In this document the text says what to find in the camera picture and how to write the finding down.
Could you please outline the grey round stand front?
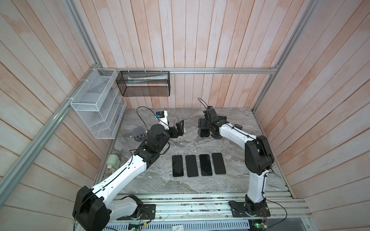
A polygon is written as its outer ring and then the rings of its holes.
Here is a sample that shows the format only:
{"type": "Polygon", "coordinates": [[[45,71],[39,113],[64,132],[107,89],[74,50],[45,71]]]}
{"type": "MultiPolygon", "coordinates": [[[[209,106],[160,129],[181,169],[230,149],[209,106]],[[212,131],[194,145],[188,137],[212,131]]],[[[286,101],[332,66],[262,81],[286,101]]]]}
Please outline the grey round stand front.
{"type": "Polygon", "coordinates": [[[134,133],[134,140],[136,142],[142,142],[146,138],[146,130],[142,127],[135,128],[133,130],[134,133]]]}

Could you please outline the purple phone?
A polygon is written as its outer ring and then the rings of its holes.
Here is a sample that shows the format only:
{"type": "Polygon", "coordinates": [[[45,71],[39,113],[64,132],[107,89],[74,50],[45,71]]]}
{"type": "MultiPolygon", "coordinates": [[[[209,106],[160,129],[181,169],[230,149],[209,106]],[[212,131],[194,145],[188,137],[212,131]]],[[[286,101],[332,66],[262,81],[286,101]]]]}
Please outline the purple phone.
{"type": "Polygon", "coordinates": [[[186,159],[186,168],[188,177],[197,177],[198,176],[198,165],[195,155],[187,155],[186,159]]]}

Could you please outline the dark phone front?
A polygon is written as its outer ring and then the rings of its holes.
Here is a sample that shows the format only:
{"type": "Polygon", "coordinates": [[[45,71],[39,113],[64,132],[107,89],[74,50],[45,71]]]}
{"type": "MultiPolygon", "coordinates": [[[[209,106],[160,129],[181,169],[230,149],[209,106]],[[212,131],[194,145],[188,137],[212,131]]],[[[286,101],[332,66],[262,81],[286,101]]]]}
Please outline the dark phone front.
{"type": "Polygon", "coordinates": [[[209,154],[202,154],[199,155],[200,160],[200,169],[201,169],[201,175],[202,176],[212,176],[212,165],[211,165],[211,159],[209,154]]]}

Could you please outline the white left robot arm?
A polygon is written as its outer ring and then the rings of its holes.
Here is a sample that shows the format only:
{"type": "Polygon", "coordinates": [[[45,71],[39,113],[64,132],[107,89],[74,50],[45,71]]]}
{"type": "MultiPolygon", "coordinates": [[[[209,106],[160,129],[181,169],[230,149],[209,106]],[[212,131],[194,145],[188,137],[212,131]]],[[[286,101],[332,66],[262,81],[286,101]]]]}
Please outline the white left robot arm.
{"type": "Polygon", "coordinates": [[[146,140],[123,166],[92,188],[84,186],[78,191],[72,212],[76,222],[86,231],[101,231],[110,221],[118,218],[139,219],[143,202],[137,196],[130,194],[116,202],[113,201],[114,198],[165,153],[163,149],[171,138],[178,138],[183,134],[183,120],[168,129],[162,124],[153,125],[147,132],[146,140]]]}

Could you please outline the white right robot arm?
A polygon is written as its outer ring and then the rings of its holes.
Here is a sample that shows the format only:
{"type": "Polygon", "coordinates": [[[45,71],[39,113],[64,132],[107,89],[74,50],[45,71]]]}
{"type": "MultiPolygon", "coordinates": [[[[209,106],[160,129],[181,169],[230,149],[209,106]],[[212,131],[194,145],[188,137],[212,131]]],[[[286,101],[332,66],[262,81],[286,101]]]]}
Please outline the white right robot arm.
{"type": "Polygon", "coordinates": [[[248,215],[255,216],[258,210],[267,206],[264,196],[266,178],[274,163],[267,137],[246,133],[242,130],[242,126],[229,123],[224,116],[214,120],[200,118],[198,134],[200,137],[227,138],[243,148],[245,165],[250,172],[244,209],[248,215]]]}

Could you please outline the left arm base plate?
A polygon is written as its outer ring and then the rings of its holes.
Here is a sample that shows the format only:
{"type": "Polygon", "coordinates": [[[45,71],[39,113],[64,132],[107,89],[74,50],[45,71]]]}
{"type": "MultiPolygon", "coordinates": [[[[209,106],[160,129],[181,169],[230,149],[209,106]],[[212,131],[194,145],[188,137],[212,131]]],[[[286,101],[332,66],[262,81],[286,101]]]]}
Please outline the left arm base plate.
{"type": "Polygon", "coordinates": [[[155,204],[143,204],[139,205],[132,215],[128,217],[129,220],[136,219],[149,219],[153,220],[156,214],[155,204]]]}

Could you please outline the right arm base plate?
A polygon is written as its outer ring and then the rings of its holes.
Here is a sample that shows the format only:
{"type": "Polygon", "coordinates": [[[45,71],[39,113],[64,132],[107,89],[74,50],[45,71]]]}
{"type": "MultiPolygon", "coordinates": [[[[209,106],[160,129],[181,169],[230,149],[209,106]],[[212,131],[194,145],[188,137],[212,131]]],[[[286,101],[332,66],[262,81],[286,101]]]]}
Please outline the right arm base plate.
{"type": "Polygon", "coordinates": [[[234,218],[270,217],[270,211],[265,201],[260,203],[229,201],[228,205],[234,218]]]}

